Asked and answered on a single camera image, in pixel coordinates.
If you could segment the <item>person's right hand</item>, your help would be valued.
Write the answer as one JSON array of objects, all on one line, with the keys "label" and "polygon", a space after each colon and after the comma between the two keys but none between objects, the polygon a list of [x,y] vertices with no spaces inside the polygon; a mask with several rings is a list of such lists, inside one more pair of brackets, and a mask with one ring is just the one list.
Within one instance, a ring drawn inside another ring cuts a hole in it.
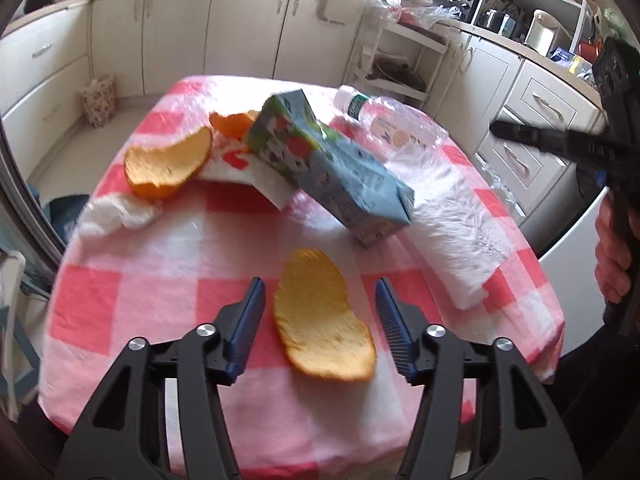
[{"label": "person's right hand", "polygon": [[620,304],[631,288],[628,270],[632,255],[623,237],[614,232],[614,220],[613,196],[608,193],[600,203],[594,224],[598,236],[594,277],[603,297],[613,304]]}]

